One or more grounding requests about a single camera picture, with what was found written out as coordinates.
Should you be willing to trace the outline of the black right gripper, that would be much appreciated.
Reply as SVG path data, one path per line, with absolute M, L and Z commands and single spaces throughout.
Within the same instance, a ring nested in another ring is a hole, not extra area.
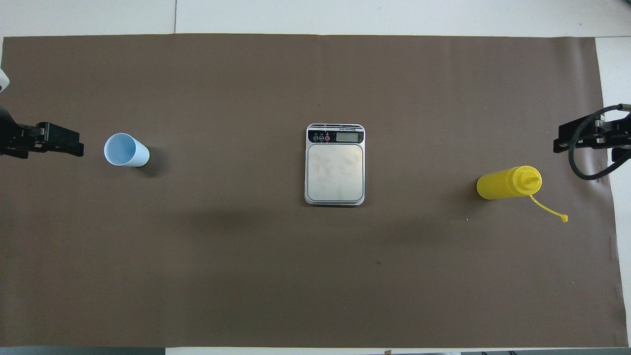
M 575 148 L 611 149 L 613 163 L 622 164 L 631 157 L 631 109 L 606 109 L 604 112 L 628 112 L 624 118 L 613 121 L 602 120 L 602 113 L 588 114 L 558 127 L 558 136 L 553 143 L 553 152 L 569 151 L 575 133 Z

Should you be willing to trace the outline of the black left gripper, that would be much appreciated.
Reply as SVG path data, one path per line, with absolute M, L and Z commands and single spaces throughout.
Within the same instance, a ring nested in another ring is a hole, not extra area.
M 83 157 L 85 146 L 80 140 L 80 134 L 53 123 L 38 123 L 35 126 L 22 128 L 13 120 L 8 110 L 0 107 L 0 155 L 27 159 L 27 151 L 14 150 L 10 143 L 20 135 L 26 140 L 27 151 L 45 153 L 48 151 L 67 153 Z

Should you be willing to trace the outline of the light blue plastic cup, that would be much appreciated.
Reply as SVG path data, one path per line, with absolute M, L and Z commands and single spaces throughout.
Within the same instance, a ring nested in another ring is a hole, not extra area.
M 116 133 L 104 144 L 104 157 L 109 164 L 120 167 L 140 168 L 148 163 L 148 148 L 126 133 Z

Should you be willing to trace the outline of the yellow squeeze bottle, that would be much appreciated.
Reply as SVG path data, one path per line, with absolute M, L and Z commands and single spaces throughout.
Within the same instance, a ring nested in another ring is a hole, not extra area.
M 476 192 L 481 198 L 490 201 L 527 196 L 535 205 L 558 216 L 563 223 L 567 223 L 568 216 L 566 214 L 553 211 L 534 197 L 541 189 L 542 184 L 543 178 L 538 169 L 522 165 L 480 176 L 476 181 Z

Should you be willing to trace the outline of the silver digital kitchen scale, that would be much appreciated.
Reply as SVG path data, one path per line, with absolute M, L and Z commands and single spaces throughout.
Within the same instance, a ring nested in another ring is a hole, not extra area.
M 304 198 L 310 205 L 349 206 L 365 200 L 361 124 L 312 123 L 306 128 Z

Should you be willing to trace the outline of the brown table mat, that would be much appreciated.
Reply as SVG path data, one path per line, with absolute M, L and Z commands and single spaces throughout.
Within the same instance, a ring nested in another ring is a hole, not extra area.
M 595 39 L 12 37 L 2 67 L 85 155 L 0 156 L 0 347 L 627 345 L 609 181 L 552 149 L 603 107 Z M 312 123 L 365 128 L 363 204 L 307 204 Z M 476 192 L 522 165 L 567 223 Z

